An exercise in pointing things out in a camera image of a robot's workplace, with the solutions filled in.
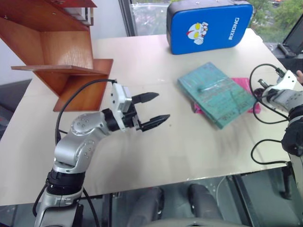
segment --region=blue bag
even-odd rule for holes
[[[253,7],[242,0],[183,0],[167,9],[173,54],[228,48],[242,39]]]

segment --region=floor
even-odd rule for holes
[[[163,185],[165,205],[162,219],[193,217],[187,201],[187,188],[191,183],[205,185],[216,198],[224,220],[241,223],[231,190],[226,178],[217,177],[196,180],[192,182]],[[292,181],[293,199],[283,199],[279,192],[283,190],[281,169],[273,169],[242,176],[253,207],[262,227],[297,227],[302,226],[303,204]],[[113,198],[113,227],[125,227],[132,207],[138,198],[148,189],[132,190],[116,194]],[[93,227],[94,221],[89,206],[85,200],[83,226]],[[102,211],[102,199],[93,199],[97,213]],[[0,207],[0,222],[12,226],[11,220],[16,211],[15,206]],[[32,204],[18,205],[14,227],[32,227],[34,216],[31,213]]]

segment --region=table surface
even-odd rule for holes
[[[113,58],[110,78],[128,86],[132,95],[157,92],[159,97],[137,104],[144,122],[160,114],[170,118],[159,127],[141,132],[117,131],[96,148],[84,186],[90,195],[119,192],[193,179],[217,177],[282,166],[262,166],[250,158],[251,148],[265,138],[280,140],[286,123],[266,125],[244,113],[223,130],[193,113],[177,87],[177,78],[212,62],[230,77],[248,77],[261,63],[283,66],[251,29],[233,48],[172,55],[165,35],[97,40],[94,58]],[[257,70],[257,80],[274,84],[270,67]],[[101,109],[110,107],[108,84]],[[34,202],[53,165],[57,97],[34,77],[0,142],[0,205]],[[80,112],[64,113],[60,128],[68,131]],[[279,116],[262,108],[260,118]],[[280,144],[265,143],[256,150],[261,161],[289,160]]]

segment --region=pink cloth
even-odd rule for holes
[[[250,80],[248,78],[232,78],[233,81],[235,81],[237,84],[239,84],[242,88],[244,88],[246,91],[248,91],[250,94]],[[194,103],[194,112],[198,114],[204,114],[204,112],[200,109],[200,107]],[[259,114],[261,112],[261,107],[259,103],[255,107],[255,112]]]

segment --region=cartoon print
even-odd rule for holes
[[[187,36],[190,39],[193,39],[195,44],[201,45],[204,41],[204,36],[206,35],[207,31],[208,23],[195,23],[189,28]]]

